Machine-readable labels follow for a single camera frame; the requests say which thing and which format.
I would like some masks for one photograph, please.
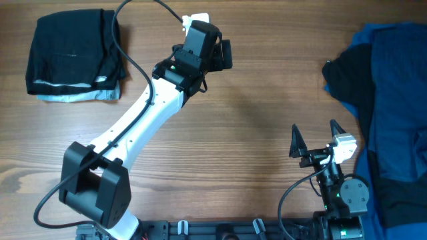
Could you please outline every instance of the wooden table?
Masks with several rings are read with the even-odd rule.
[[[74,228],[36,226],[33,210],[59,182],[64,150],[106,131],[146,82],[126,63],[129,77],[119,101],[36,100],[24,79],[37,19],[71,9],[116,9],[119,1],[6,2],[0,6],[0,239],[73,239]],[[427,10],[425,3],[401,1],[167,3],[179,15],[208,12],[232,42],[234,67],[208,74],[209,91],[191,98],[139,155],[130,173],[130,209],[143,220],[276,218],[283,192],[313,171],[288,158],[293,123],[309,148],[331,139],[330,119],[363,146],[357,121],[323,90],[325,61],[345,50],[364,23],[426,22]],[[157,3],[130,3],[118,18],[125,50],[148,73],[172,45],[183,43],[179,23]],[[343,164],[345,173],[353,168],[354,160]],[[309,217],[321,209],[322,200],[304,183],[286,200],[284,216]],[[84,219],[57,195],[41,218]]]

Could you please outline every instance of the folded clothing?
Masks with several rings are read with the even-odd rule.
[[[74,103],[78,101],[88,100],[102,100],[102,101],[113,101],[120,99],[120,83],[117,82],[117,86],[114,90],[94,90],[88,93],[70,94],[70,95],[38,95],[38,100],[51,101],[51,102],[62,102],[62,103]]]
[[[115,90],[126,74],[113,42],[114,11],[64,11],[37,21],[31,44],[27,92],[31,95],[76,95]],[[115,36],[120,43],[118,22]]]

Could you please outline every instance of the black mount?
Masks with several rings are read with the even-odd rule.
[[[163,78],[175,84],[178,91],[184,91],[184,103],[200,91],[208,72],[233,67],[230,40],[222,40],[220,30],[203,21],[192,21],[184,44],[173,46],[172,51],[175,61],[171,56],[158,63],[153,77]]]
[[[261,221],[262,232],[254,227],[253,221],[212,221],[169,223],[167,221],[140,221],[141,227],[131,240],[142,237],[149,240],[283,240],[277,221]],[[187,231],[181,229],[187,222]],[[284,219],[286,230],[294,239],[313,240],[314,222],[312,219]],[[110,240],[102,229],[92,225],[81,225],[77,228],[76,240]]]
[[[61,181],[72,175],[90,159],[95,147],[72,143],[65,151]],[[59,190],[59,200],[106,229],[112,228],[123,216],[131,201],[131,187],[123,161],[99,158],[89,169],[82,171]],[[102,176],[90,170],[104,169]]]
[[[335,120],[331,120],[330,125],[333,137],[346,133]],[[312,166],[316,173],[321,171],[326,165],[320,162],[328,157],[329,150],[329,147],[307,150],[300,130],[295,124],[292,126],[289,157],[301,157],[301,168]],[[315,239],[364,239],[360,216],[368,212],[366,204],[369,192],[366,184],[357,178],[345,180],[340,165],[335,162],[319,174],[316,181],[320,186],[325,211],[313,214],[313,222],[317,226]]]

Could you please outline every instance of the blue cloth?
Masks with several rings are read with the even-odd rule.
[[[380,176],[415,182],[427,171],[427,27],[397,25],[375,33],[372,80]]]
[[[353,36],[352,44],[349,46],[354,47],[363,43],[372,43],[374,39],[374,32],[381,29],[391,28],[396,26],[395,24],[367,24],[361,32],[356,33]],[[329,91],[328,85],[325,86],[325,90]],[[355,117],[358,116],[358,110],[355,106],[343,103],[343,106]],[[375,124],[371,125],[371,131],[375,131]],[[374,141],[370,141],[370,149],[375,150]],[[356,173],[364,177],[372,186],[372,178],[370,176],[367,146],[365,146],[363,152],[360,154],[356,165]],[[380,223],[380,207],[379,202],[374,194],[372,187],[369,188],[370,199],[367,204],[368,214],[362,216],[362,223],[365,231],[366,240],[400,240],[400,239],[427,239],[427,223],[413,223],[407,225],[400,225],[397,227],[383,228]]]

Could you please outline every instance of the black cable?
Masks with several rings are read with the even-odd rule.
[[[173,50],[173,52],[172,52],[172,54],[169,56],[169,57],[167,57],[166,59],[171,59],[173,56],[175,56],[175,53],[178,51],[178,49],[179,48],[175,48],[174,50]]]
[[[44,228],[48,228],[48,229],[61,229],[61,228],[66,228],[66,227],[74,227],[74,226],[81,225],[81,224],[96,225],[96,222],[94,222],[94,221],[79,221],[79,222],[75,222],[75,223],[67,223],[67,224],[61,224],[61,225],[50,225],[50,224],[43,223],[42,221],[40,221],[39,214],[40,214],[41,208],[44,206],[44,204],[47,202],[47,200],[49,200],[49,198],[52,197],[53,194],[55,194],[55,192],[57,192],[62,186],[64,186],[64,184],[69,182],[76,175],[78,175],[82,171],[86,170],[90,165],[95,163],[102,155],[107,153],[115,144],[117,144],[117,142],[139,121],[139,119],[141,119],[142,115],[147,111],[148,107],[150,106],[150,103],[152,102],[152,99],[153,99],[153,83],[151,82],[151,79],[148,77],[147,73],[145,73],[145,71],[123,51],[123,49],[117,43],[117,39],[115,38],[115,34],[114,34],[115,33],[115,22],[117,19],[117,14],[120,12],[121,8],[123,8],[123,6],[126,5],[127,3],[129,3],[130,1],[131,0],[124,1],[117,8],[117,10],[113,16],[113,22],[111,24],[111,32],[113,34],[113,41],[115,43],[115,46],[119,49],[120,53],[123,54],[123,56],[130,63],[132,63],[132,65],[135,66],[139,70],[139,72],[141,72],[141,74],[145,77],[145,80],[147,80],[147,83],[149,86],[149,97],[147,100],[147,104],[145,104],[145,107],[141,110],[141,112],[138,114],[138,116],[113,141],[111,141],[109,143],[109,145],[104,150],[100,151],[93,159],[91,159],[90,161],[85,163],[83,166],[81,166],[78,171],[76,171],[75,173],[64,178],[64,180],[62,180],[60,183],[58,183],[54,188],[52,188],[52,190],[50,190],[46,194],[46,196],[40,201],[40,203],[38,204],[38,206],[34,210],[34,216],[33,216],[34,222],[36,224],[38,224],[38,226],[40,226],[40,227],[44,227]]]
[[[206,83],[206,80],[205,80],[205,79],[203,79],[203,87],[204,87],[205,89],[199,89],[199,92],[200,92],[200,93],[205,93],[205,92],[207,92],[207,83]]]
[[[317,173],[312,173],[312,174],[308,175],[307,177],[304,177],[303,179],[298,180],[296,183],[294,183],[292,186],[290,186],[288,188],[288,190],[286,190],[286,192],[283,194],[282,198],[280,199],[279,207],[278,207],[279,227],[286,234],[286,238],[288,240],[295,240],[295,239],[288,233],[288,231],[286,231],[285,225],[283,224],[283,221],[282,221],[282,205],[283,205],[283,202],[285,201],[286,196],[288,196],[290,191],[292,191],[292,189],[297,187],[299,184],[303,183],[304,181],[307,181],[308,179],[311,179],[312,177],[315,177],[315,176],[323,173],[333,163],[333,161],[332,161],[333,158],[334,158],[334,152],[333,152],[333,150],[331,150],[328,164],[326,164],[326,166],[322,170],[318,171]]]
[[[160,1],[160,0],[153,0],[156,3],[159,3],[160,5],[164,6],[170,13],[172,13],[172,15],[174,17],[176,17],[176,19],[178,19],[181,23],[183,23],[184,21],[182,20],[182,18],[180,16],[178,16],[178,14],[176,14],[168,5],[166,5],[164,2]]]
[[[319,194],[319,192],[316,190],[316,188],[314,188],[314,185],[313,185],[312,179],[310,179],[310,185],[312,186],[312,189],[314,190],[314,192],[316,193],[316,195],[317,195],[318,197],[321,197],[321,195],[320,195],[320,194]]]

